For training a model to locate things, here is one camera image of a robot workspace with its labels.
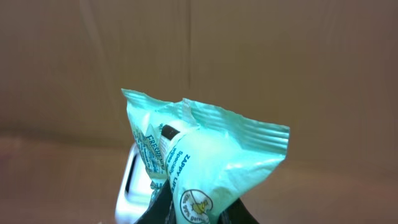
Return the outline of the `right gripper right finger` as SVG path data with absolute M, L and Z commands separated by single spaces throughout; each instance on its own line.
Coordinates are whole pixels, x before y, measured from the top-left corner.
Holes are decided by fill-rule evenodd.
M 239 198 L 224 210 L 217 224 L 259 224 Z

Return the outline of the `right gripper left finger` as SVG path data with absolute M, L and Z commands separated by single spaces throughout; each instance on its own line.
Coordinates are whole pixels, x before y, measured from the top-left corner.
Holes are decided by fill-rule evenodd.
M 134 224 L 168 224 L 174 223 L 174 205 L 170 183 L 165 181 L 149 208 Z

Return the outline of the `teal wipes packet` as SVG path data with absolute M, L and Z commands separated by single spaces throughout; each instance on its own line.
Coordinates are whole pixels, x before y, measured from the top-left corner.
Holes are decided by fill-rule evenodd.
M 194 100 L 123 90 L 153 196 L 170 189 L 169 220 L 217 223 L 285 159 L 290 129 Z

